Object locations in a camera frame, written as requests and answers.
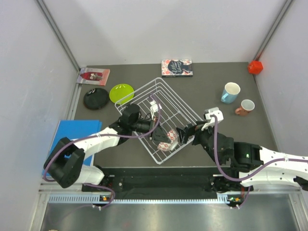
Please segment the red patterned white bowl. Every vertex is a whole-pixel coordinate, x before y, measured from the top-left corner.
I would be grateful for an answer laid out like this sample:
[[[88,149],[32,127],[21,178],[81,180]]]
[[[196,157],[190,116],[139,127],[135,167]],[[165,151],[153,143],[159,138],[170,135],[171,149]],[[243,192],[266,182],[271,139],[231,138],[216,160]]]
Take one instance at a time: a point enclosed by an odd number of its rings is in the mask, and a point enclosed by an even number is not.
[[[162,152],[173,151],[176,146],[178,145],[178,134],[177,132],[172,129],[167,133],[168,141],[167,142],[160,142],[158,144],[158,150]]]

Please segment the lime green plate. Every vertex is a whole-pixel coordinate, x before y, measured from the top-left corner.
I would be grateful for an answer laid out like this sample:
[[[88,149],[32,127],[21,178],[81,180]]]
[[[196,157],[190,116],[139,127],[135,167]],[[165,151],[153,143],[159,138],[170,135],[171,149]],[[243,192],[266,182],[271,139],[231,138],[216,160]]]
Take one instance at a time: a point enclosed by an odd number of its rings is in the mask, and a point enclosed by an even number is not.
[[[118,84],[109,92],[111,102],[122,105],[134,97],[134,88],[129,84]]]

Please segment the light blue mug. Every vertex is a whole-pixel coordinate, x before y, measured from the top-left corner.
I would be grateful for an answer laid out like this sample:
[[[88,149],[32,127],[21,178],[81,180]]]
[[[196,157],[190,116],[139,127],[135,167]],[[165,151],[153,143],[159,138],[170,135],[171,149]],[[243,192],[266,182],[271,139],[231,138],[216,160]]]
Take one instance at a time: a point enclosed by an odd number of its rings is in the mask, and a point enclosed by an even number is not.
[[[237,98],[238,94],[240,93],[241,88],[238,84],[234,82],[228,82],[224,86],[224,90],[221,96],[221,102],[230,104],[235,101]]]

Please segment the salmon pink mug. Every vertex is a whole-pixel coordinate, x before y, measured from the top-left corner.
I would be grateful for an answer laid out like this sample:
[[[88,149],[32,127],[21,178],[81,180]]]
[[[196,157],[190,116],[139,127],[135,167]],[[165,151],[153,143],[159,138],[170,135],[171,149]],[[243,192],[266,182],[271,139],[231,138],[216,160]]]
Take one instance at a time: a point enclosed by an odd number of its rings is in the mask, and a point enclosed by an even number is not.
[[[245,99],[241,102],[239,108],[235,110],[235,114],[238,116],[247,116],[255,108],[255,103],[252,100]]]

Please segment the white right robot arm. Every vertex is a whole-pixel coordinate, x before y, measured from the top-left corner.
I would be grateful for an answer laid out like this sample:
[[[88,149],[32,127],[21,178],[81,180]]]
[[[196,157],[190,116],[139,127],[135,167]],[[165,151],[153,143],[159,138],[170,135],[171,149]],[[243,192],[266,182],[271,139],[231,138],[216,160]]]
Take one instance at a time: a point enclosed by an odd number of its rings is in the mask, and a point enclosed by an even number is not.
[[[198,121],[177,128],[179,142],[201,145],[216,163],[229,190],[240,186],[288,185],[308,189],[308,159],[305,156],[281,153],[257,144],[234,141],[218,132],[218,121]]]

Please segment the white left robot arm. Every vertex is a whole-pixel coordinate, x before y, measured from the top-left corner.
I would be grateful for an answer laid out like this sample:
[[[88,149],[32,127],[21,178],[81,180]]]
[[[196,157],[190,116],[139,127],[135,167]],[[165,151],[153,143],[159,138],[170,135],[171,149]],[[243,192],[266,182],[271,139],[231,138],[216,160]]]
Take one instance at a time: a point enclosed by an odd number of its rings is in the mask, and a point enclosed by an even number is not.
[[[62,188],[80,183],[91,184],[99,191],[106,190],[109,179],[98,167],[85,165],[84,160],[129,139],[146,136],[152,140],[167,139],[159,125],[161,109],[160,104],[154,103],[151,119],[146,120],[140,117],[138,105],[129,104],[118,120],[102,131],[74,140],[67,137],[60,139],[44,163],[43,178],[50,175],[50,181],[57,182]]]

